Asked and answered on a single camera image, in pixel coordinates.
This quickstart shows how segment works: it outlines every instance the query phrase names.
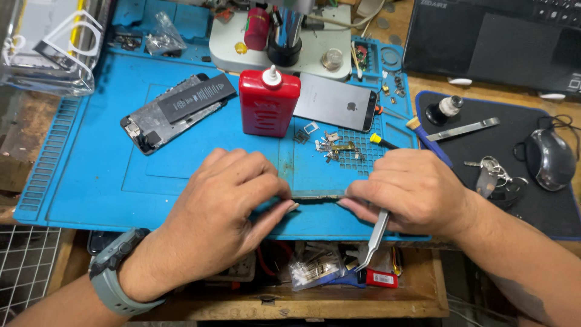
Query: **computer mouse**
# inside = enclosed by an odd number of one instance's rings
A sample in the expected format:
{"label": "computer mouse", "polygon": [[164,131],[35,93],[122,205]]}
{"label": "computer mouse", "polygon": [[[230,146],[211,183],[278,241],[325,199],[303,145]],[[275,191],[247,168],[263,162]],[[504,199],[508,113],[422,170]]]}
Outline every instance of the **computer mouse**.
{"label": "computer mouse", "polygon": [[575,175],[575,154],[554,129],[537,129],[527,137],[525,156],[529,173],[548,191],[562,189]]}

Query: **laptop logo text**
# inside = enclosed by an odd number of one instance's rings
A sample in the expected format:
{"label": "laptop logo text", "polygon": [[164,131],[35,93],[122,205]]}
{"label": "laptop logo text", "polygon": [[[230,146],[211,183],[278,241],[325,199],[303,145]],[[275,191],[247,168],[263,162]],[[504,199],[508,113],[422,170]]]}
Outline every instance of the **laptop logo text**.
{"label": "laptop logo text", "polygon": [[430,7],[442,8],[442,9],[446,9],[446,7],[448,7],[448,4],[447,3],[438,2],[438,1],[432,1],[432,0],[422,0],[421,5],[422,6],[430,6]]}

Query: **plastic container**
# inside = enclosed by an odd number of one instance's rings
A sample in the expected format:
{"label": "plastic container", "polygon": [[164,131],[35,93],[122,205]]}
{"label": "plastic container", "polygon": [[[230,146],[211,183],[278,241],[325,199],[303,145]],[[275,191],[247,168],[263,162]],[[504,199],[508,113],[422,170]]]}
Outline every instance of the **plastic container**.
{"label": "plastic container", "polygon": [[300,96],[300,79],[281,74],[272,65],[262,72],[244,70],[238,88],[242,131],[284,137]]}
{"label": "plastic container", "polygon": [[249,49],[261,51],[266,47],[269,23],[270,17],[266,10],[256,7],[248,11],[244,43]]}

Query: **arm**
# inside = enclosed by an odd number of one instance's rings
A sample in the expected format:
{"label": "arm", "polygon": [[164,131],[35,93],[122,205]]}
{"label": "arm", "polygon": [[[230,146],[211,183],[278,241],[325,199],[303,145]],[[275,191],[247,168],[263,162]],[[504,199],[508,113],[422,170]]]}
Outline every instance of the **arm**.
{"label": "arm", "polygon": [[[299,205],[264,155],[215,149],[192,175],[166,221],[145,237],[118,270],[137,302],[153,301],[183,284],[215,275],[254,251]],[[278,196],[254,222],[252,210]],[[25,310],[10,326],[120,326],[129,319],[105,307],[84,275]]]}
{"label": "arm", "polygon": [[376,222],[382,207],[392,212],[388,230],[452,239],[531,318],[552,327],[579,325],[581,260],[464,188],[431,152],[388,151],[346,195],[340,203],[361,219]]}

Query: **wire rack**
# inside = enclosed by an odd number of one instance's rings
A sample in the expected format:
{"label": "wire rack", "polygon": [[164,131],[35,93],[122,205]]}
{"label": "wire rack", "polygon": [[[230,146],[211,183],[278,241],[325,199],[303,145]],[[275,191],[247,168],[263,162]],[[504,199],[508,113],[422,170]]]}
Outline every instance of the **wire rack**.
{"label": "wire rack", "polygon": [[0,225],[2,326],[46,294],[61,229]]}

